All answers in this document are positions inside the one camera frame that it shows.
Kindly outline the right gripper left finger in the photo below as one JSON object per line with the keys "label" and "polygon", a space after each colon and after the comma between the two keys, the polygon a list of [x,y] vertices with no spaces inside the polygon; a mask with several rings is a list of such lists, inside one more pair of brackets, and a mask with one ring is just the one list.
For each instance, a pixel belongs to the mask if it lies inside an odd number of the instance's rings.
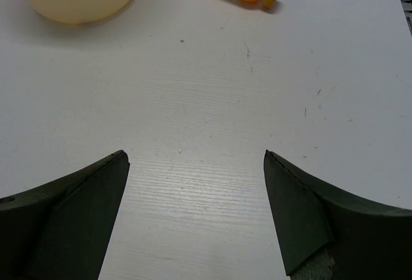
{"label": "right gripper left finger", "polygon": [[1,198],[1,279],[98,279],[129,167],[120,150]]}

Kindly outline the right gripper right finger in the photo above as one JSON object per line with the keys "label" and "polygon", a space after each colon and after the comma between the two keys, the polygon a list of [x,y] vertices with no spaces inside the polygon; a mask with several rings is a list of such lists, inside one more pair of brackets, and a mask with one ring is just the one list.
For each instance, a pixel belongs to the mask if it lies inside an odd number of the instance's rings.
{"label": "right gripper right finger", "polygon": [[289,278],[411,278],[409,209],[344,191],[272,151],[263,169]]}

